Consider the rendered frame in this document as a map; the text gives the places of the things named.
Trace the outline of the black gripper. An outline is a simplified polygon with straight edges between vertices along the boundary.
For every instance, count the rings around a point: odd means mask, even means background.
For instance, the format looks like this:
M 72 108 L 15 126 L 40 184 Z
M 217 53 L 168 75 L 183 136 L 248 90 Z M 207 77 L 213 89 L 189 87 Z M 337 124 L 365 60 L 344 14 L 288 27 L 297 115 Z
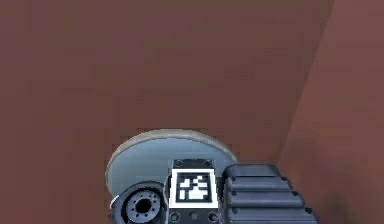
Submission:
M 165 224 L 163 185 L 144 181 L 118 194 L 110 205 L 110 224 Z

